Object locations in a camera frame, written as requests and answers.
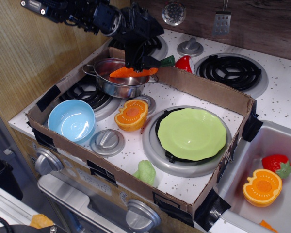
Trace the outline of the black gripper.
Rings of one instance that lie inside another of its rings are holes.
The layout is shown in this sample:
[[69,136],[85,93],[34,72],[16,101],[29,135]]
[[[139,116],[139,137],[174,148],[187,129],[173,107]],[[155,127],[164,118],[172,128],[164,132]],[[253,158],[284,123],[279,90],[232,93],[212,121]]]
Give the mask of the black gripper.
[[164,33],[161,24],[135,2],[130,7],[113,9],[113,39],[124,46],[125,67],[138,72],[158,68],[161,65],[159,60],[147,55],[139,56],[138,52],[148,40]]

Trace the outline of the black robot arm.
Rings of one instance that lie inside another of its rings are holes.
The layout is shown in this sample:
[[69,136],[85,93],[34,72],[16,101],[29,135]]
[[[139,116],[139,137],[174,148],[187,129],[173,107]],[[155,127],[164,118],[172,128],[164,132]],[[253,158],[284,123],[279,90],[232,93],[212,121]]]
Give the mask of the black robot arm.
[[112,37],[125,46],[125,66],[135,71],[159,67],[147,55],[146,42],[164,33],[159,22],[138,3],[118,9],[108,0],[23,0],[21,6],[55,23]]

